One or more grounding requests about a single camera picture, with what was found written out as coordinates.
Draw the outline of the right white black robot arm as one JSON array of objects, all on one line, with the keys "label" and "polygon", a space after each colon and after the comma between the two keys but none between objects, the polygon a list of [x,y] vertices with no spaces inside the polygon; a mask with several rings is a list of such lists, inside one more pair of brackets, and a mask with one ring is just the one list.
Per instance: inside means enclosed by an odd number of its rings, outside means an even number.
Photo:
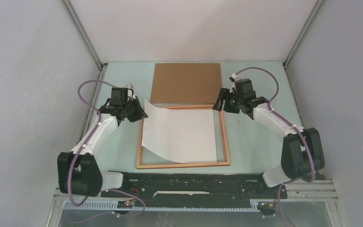
[{"label": "right white black robot arm", "polygon": [[230,89],[221,88],[213,110],[245,114],[269,129],[281,142],[280,164],[262,173],[256,192],[267,198],[275,186],[302,179],[313,182],[316,171],[325,166],[320,134],[315,128],[304,128],[279,114],[270,101],[257,96],[250,79],[233,79]]}]

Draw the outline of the wooden picture frame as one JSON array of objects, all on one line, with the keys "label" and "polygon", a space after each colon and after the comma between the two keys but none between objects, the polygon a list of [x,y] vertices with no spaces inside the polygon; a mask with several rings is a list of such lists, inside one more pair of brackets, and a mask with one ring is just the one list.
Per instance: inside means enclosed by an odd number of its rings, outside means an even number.
[{"label": "wooden picture frame", "polygon": [[[174,105],[174,106],[157,106],[159,108],[167,109],[210,109],[213,110],[213,106],[209,105]],[[139,143],[137,151],[137,169],[168,169],[168,168],[191,168],[191,167],[212,167],[212,166],[229,166],[230,153],[229,144],[225,128],[224,113],[213,110],[214,112],[214,125],[215,125],[215,135],[216,135],[216,162],[207,163],[176,163],[166,159],[163,159],[153,152],[142,146],[142,130],[143,121],[141,121],[141,126],[139,130]]]}]

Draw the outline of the sunset photo print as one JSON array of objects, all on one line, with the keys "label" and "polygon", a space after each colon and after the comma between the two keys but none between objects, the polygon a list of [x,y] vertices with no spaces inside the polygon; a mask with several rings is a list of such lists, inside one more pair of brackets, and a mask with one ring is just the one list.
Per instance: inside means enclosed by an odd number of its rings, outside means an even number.
[{"label": "sunset photo print", "polygon": [[176,163],[216,162],[214,112],[167,109],[144,101],[142,146]]}]

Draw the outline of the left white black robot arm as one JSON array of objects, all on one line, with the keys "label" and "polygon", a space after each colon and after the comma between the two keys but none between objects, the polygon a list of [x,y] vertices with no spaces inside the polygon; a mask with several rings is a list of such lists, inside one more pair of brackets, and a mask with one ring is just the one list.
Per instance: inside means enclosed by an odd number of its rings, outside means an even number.
[{"label": "left white black robot arm", "polygon": [[134,94],[134,87],[113,87],[111,97],[98,109],[93,125],[83,139],[70,151],[57,158],[59,189],[62,193],[95,197],[109,190],[119,197],[130,192],[130,183],[120,172],[102,172],[97,158],[104,143],[124,120],[137,122],[147,118]]}]

